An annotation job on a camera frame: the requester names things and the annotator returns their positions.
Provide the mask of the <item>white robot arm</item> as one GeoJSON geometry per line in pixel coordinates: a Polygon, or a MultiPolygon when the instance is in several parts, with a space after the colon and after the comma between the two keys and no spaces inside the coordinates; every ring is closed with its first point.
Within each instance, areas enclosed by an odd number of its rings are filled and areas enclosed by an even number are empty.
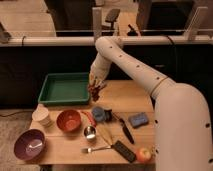
{"type": "Polygon", "coordinates": [[[93,100],[116,64],[155,100],[156,171],[213,171],[210,112],[203,94],[194,86],[177,83],[122,50],[118,37],[100,37],[89,74],[93,100]]]}

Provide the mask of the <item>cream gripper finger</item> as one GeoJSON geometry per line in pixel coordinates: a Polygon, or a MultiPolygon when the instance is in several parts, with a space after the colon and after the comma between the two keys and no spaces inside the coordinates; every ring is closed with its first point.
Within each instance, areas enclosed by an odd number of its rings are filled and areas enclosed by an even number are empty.
{"type": "Polygon", "coordinates": [[[97,76],[95,76],[93,74],[89,75],[89,86],[90,87],[103,89],[106,87],[106,85],[107,85],[107,83],[104,80],[98,78],[97,76]]]}

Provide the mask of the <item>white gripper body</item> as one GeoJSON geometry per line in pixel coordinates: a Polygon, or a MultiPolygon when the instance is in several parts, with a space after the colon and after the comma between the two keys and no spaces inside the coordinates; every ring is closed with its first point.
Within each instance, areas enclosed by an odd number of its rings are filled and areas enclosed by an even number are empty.
{"type": "Polygon", "coordinates": [[[98,78],[105,80],[109,74],[110,67],[111,61],[102,56],[97,56],[90,67],[89,75],[93,74],[98,78]]]}

